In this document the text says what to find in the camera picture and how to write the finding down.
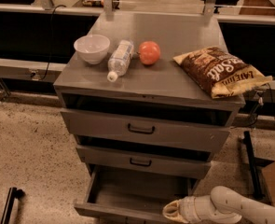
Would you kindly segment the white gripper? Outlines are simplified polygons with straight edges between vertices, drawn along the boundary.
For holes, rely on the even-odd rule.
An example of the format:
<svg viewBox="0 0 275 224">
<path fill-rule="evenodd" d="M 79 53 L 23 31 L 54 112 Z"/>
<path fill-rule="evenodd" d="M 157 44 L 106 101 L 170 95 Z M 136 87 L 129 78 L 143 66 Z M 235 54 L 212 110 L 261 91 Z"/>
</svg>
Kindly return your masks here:
<svg viewBox="0 0 275 224">
<path fill-rule="evenodd" d="M 199 223 L 209 219 L 213 212 L 213 205 L 208 195 L 202 197 L 187 196 L 181 200 L 168 203 L 164 209 L 162 215 L 165 218 L 187 224 Z"/>
</svg>

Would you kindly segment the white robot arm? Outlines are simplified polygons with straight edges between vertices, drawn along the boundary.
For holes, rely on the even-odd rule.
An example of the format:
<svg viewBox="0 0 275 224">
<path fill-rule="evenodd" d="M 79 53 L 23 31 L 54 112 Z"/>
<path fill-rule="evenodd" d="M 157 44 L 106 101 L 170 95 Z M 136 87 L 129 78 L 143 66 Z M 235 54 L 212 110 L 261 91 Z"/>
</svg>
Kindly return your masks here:
<svg viewBox="0 0 275 224">
<path fill-rule="evenodd" d="M 209 195 L 186 196 L 163 207 L 165 218 L 185 224 L 210 220 L 236 224 L 243 217 L 254 224 L 275 224 L 275 207 L 240 195 L 224 186 L 214 187 Z"/>
</svg>

